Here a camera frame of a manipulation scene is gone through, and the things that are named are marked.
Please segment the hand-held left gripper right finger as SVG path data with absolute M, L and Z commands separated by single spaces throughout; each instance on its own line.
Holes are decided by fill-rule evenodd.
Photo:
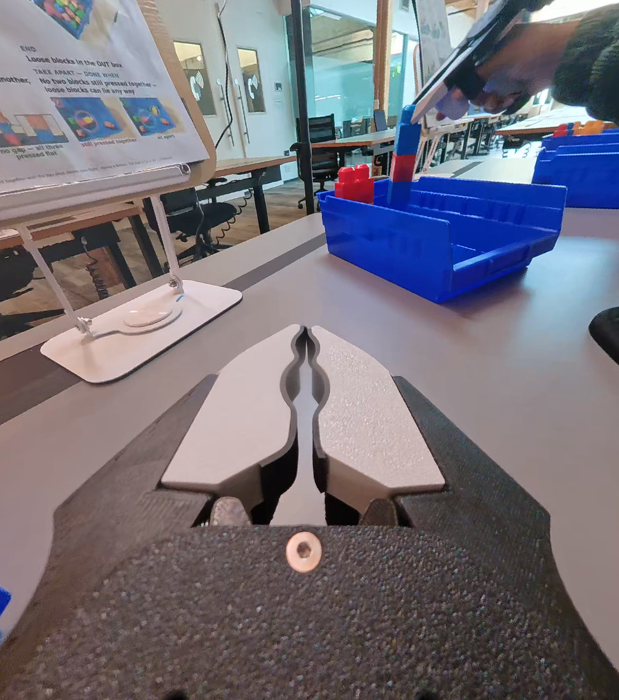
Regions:
M 308 331 L 317 407 L 314 480 L 327 522 L 358 522 L 375 500 L 439 493 L 446 479 L 390 371 L 320 326 Z

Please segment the wooden desk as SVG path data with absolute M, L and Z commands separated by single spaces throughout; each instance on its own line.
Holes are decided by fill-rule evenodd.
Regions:
M 559 127 L 569 123 L 579 122 L 585 124 L 592 120 L 584 108 L 564 106 L 558 109 L 548 110 L 536 116 L 529 116 L 524 120 L 506 125 L 496 130 L 496 134 L 504 137 L 524 136 L 535 134 L 550 134 Z
M 389 177 L 392 163 L 392 153 L 395 147 L 396 128 L 388 128 L 379 132 L 371 132 L 366 135 L 349 136 L 311 143 L 312 153 L 331 151 L 338 156 L 339 167 L 345 167 L 346 154 L 354 151 L 365 151 L 372 157 L 371 175 L 378 179 Z
M 234 205 L 241 210 L 236 220 L 252 199 L 259 232 L 269 232 L 270 223 L 262 187 L 266 183 L 281 182 L 281 165 L 290 161 L 290 156 L 273 156 L 219 162 L 214 177 L 204 188 L 197 190 L 197 196 L 202 205 L 216 202 Z M 160 262 L 153 246 L 150 236 L 152 229 L 145 225 L 146 222 L 154 222 L 149 199 L 99 206 L 83 214 L 31 226 L 32 238 L 37 242 L 50 269 L 53 269 L 55 263 L 59 269 L 67 266 L 71 276 L 59 277 L 58 282 L 67 299 L 77 302 L 77 308 L 93 303 L 96 299 L 108 298 L 112 287 L 121 285 L 129 289 L 138 284 L 121 249 L 122 231 L 115 227 L 115 223 L 120 221 L 129 225 L 124 230 L 124 233 L 130 235 L 125 243 L 137 245 L 134 252 L 146 266 L 139 267 L 139 272 L 148 270 L 149 279 L 168 272 L 168 264 Z M 233 245 L 228 232 L 235 223 L 230 224 L 229 229 L 227 225 L 213 228 L 213 239 Z M 173 236 L 175 242 L 181 241 L 176 238 L 176 234 Z M 192 242 L 192 246 L 194 240 L 188 239 L 186 242 L 188 241 Z M 72 276 L 79 269 L 90 275 L 90 282 L 76 288 Z M 14 230 L 1 230 L 0 304 L 13 303 L 19 296 L 32 293 L 36 272 L 37 264 L 24 249 L 20 235 Z M 21 309 L 22 311 L 14 305 L 11 313 L 0 311 L 0 339 L 22 332 L 38 320 L 62 314 L 60 308 L 50 308 L 47 304 L 37 307 L 23 303 Z

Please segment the black office chair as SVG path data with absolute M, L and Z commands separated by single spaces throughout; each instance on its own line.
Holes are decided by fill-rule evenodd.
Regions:
M 311 144 L 328 143 L 336 139 L 334 114 L 309 118 L 309 140 Z M 325 190 L 328 181 L 335 181 L 340 170 L 340 153 L 335 148 L 312 149 L 312 182 L 319 188 L 317 195 Z
M 186 260 L 194 262 L 233 246 L 214 240 L 211 230 L 223 225 L 229 229 L 235 223 L 241 210 L 234 205 L 228 202 L 202 205 L 195 189 L 171 192 L 160 198 L 171 233 L 183 242 L 194 240 L 192 246 L 177 254 L 181 265 Z

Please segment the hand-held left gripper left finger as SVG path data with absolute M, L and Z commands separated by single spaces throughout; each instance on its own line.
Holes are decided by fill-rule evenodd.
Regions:
M 239 499 L 270 522 L 297 475 L 299 367 L 306 328 L 292 324 L 218 373 L 162 475 L 168 489 Z

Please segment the person's right forearm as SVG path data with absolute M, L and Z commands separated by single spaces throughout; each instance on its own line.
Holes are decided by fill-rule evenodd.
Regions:
M 619 3 L 585 13 L 560 59 L 553 98 L 619 126 Z

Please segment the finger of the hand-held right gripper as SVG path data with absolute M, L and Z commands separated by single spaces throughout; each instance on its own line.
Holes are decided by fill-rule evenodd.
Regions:
M 449 57 L 443 66 L 433 74 L 430 82 L 416 98 L 412 122 L 424 117 L 435 109 L 438 100 L 453 87 L 460 88 L 469 100 L 477 96 L 477 61 L 474 46 L 461 46 Z
M 453 87 L 436 103 L 436 120 L 459 120 L 470 109 L 470 100 L 458 87 Z

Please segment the red and orange block towers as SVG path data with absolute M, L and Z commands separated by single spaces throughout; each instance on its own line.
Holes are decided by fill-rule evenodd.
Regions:
M 605 131 L 617 129 L 618 126 L 613 122 L 604 120 L 589 120 L 587 122 L 568 122 L 559 125 L 552 133 L 553 138 L 561 138 L 564 136 L 593 136 L 601 135 Z

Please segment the wooden pillar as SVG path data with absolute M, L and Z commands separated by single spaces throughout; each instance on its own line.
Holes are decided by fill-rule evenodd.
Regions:
M 388 115 L 394 1 L 376 2 L 373 50 L 374 110 Z

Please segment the black tripod pole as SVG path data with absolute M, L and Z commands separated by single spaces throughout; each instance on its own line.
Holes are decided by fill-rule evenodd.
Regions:
M 293 25 L 295 80 L 299 120 L 299 172 L 305 186 L 305 214 L 312 215 L 315 213 L 312 176 L 312 145 L 309 135 L 309 115 L 306 95 L 305 38 L 301 1 L 290 2 L 290 16 Z

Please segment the printed instruction sheet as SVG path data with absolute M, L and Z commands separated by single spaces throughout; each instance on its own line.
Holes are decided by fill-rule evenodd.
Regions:
M 208 159 L 136 1 L 0 1 L 0 192 Z

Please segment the door window panel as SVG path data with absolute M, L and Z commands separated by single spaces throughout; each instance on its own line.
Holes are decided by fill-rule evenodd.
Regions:
M 250 114 L 265 113 L 265 99 L 262 89 L 258 52 L 252 48 L 236 49 L 242 72 L 242 84 L 246 108 Z
M 174 41 L 174 49 L 201 113 L 203 116 L 216 116 L 214 95 L 201 45 Z

